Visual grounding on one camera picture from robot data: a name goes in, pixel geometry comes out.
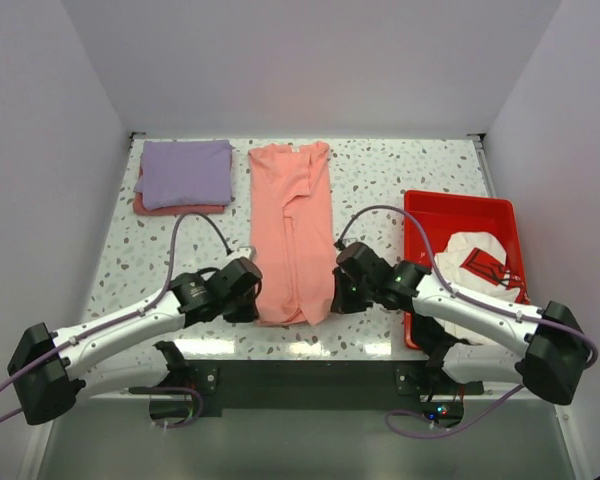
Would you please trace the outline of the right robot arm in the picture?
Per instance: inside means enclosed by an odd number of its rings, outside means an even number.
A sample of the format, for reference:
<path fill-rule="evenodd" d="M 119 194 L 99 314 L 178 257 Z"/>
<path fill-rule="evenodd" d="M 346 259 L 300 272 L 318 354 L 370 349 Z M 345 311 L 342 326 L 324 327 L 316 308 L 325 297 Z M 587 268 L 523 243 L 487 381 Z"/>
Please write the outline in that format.
<path fill-rule="evenodd" d="M 571 310 L 551 301 L 544 308 L 502 301 L 449 284 L 437 268 L 401 261 L 390 265 L 370 247 L 354 242 L 337 256 L 339 297 L 353 293 L 364 310 L 370 303 L 414 318 L 447 321 L 490 339 L 468 345 L 445 338 L 427 350 L 428 386 L 439 393 L 457 384 L 503 382 L 537 397 L 569 405 L 597 351 Z"/>

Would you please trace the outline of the salmon pink t shirt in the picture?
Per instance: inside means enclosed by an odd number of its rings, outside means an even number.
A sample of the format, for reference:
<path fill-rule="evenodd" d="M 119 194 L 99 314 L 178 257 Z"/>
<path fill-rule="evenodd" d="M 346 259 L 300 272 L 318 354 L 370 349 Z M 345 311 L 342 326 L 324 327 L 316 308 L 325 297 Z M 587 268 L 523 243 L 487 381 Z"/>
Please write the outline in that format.
<path fill-rule="evenodd" d="M 329 156 L 330 146 L 322 141 L 249 151 L 262 325 L 316 325 L 330 312 L 335 247 Z"/>

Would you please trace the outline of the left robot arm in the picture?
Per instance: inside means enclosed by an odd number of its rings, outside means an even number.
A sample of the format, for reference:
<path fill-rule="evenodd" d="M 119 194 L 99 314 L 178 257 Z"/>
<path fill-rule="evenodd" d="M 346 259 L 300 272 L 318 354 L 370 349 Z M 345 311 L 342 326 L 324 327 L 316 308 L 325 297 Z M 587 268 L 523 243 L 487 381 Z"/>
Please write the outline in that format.
<path fill-rule="evenodd" d="M 50 331 L 28 328 L 7 371 L 26 422 L 41 425 L 78 401 L 130 387 L 180 390 L 187 368 L 180 351 L 158 337 L 218 317 L 252 322 L 262 274 L 254 250 L 230 254 L 222 268 L 182 273 L 147 298 L 100 319 Z"/>

